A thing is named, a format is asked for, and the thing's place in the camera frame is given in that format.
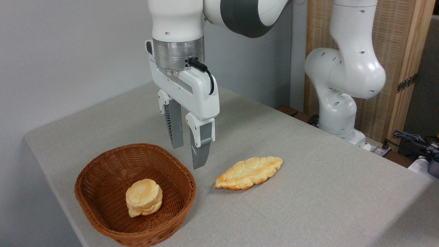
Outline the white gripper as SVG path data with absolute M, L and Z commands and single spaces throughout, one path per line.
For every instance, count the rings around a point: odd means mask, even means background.
M 182 147 L 181 105 L 190 113 L 186 115 L 191 138 L 193 168 L 204 166 L 210 153 L 210 144 L 215 141 L 215 119 L 220 111 L 217 84 L 211 91 L 210 76 L 191 67 L 178 73 L 166 72 L 158 67 L 154 57 L 152 40 L 145 41 L 154 83 L 158 91 L 159 107 L 164 115 L 173 149 Z

